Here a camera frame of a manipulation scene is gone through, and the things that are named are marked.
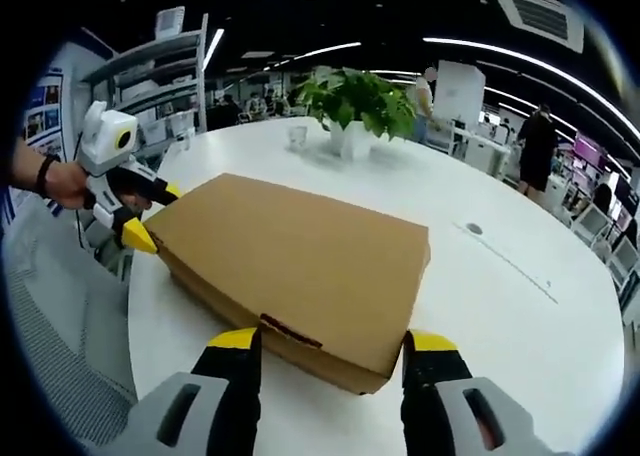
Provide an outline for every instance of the man standing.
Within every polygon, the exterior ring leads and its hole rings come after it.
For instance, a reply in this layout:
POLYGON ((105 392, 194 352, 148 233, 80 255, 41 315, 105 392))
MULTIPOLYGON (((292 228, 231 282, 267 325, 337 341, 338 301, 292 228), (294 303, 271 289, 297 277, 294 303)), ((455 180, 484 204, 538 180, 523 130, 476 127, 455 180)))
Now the man standing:
POLYGON ((433 121, 433 95, 429 83, 438 77, 436 68, 427 68, 422 76, 418 76, 413 94, 416 109, 416 119, 413 123, 413 140, 420 144, 427 144, 427 125, 433 121))
POLYGON ((518 191, 542 206, 542 194, 547 188, 551 160, 557 146, 549 106, 540 105, 540 108, 524 122, 518 140, 524 140, 520 156, 518 191))

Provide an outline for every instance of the office chair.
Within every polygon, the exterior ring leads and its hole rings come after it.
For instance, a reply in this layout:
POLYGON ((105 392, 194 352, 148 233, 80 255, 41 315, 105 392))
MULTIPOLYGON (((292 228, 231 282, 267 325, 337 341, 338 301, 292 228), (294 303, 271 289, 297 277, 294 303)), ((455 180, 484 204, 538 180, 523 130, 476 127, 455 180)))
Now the office chair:
POLYGON ((108 443, 137 401, 126 286, 35 195, 7 228, 3 251, 10 310, 33 376, 79 442, 108 443))
POLYGON ((590 203, 571 224, 571 231, 589 248, 593 248, 594 243, 611 224, 613 223, 609 217, 590 203))
POLYGON ((638 262, 638 251, 633 247, 628 238, 622 238, 618 247, 607 260, 607 268, 611 272, 616 289, 624 286, 631 274, 633 267, 638 262))

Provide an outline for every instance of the wrist band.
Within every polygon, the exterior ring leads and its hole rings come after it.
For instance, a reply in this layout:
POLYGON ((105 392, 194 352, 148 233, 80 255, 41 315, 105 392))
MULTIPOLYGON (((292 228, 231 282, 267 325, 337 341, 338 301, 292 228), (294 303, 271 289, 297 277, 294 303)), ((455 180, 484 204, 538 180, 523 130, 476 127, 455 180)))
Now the wrist band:
POLYGON ((51 163, 53 163, 54 161, 57 162, 58 158, 51 156, 50 154, 47 154, 44 158, 44 161, 42 162, 42 165, 40 166, 40 170, 38 171, 38 177, 36 178, 35 192, 38 193, 43 198, 48 197, 47 190, 45 187, 46 177, 47 177, 47 171, 49 171, 49 166, 51 166, 51 163))

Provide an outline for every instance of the brown cardboard box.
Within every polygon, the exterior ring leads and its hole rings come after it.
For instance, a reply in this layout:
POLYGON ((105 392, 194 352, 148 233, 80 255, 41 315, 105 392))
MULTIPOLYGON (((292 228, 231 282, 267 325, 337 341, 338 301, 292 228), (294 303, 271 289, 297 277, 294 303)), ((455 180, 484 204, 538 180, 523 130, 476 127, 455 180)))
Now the brown cardboard box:
POLYGON ((262 323, 272 352, 353 393, 390 378, 429 262, 427 228, 230 174, 146 226, 173 275, 235 326, 262 323))

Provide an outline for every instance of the black ceiling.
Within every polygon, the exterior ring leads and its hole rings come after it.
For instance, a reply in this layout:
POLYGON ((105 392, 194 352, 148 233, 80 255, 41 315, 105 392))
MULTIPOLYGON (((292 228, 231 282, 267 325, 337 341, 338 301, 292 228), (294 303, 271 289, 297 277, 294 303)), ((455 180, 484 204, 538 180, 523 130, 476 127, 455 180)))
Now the black ceiling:
MULTIPOLYGON (((631 131, 591 96, 562 78, 495 52, 422 41, 424 37, 466 39, 525 53, 570 73, 616 106, 622 106, 589 36, 585 35, 583 53, 575 53, 513 28, 496 0, 113 0, 108 10, 87 15, 84 25, 116 50, 124 51, 153 39, 156 12, 178 5, 186 6, 187 29, 198 28, 205 12, 209 14, 209 38, 215 29, 225 29, 207 68, 208 78, 226 74, 234 67, 249 66, 258 71, 272 61, 282 60, 284 55, 356 41, 362 46, 302 59, 282 70, 328 64, 422 71, 440 59, 468 62, 478 64, 487 77, 487 86, 533 103, 546 101, 555 114, 596 139, 614 156, 640 162, 620 137, 584 106, 595 111, 640 154, 640 141, 631 131), (264 60, 241 59, 247 51, 275 54, 264 60), (519 76, 518 72, 542 80, 564 94, 519 76)), ((528 109, 492 93, 487 93, 487 100, 528 109)), ((571 134, 562 125, 558 129, 571 134)))

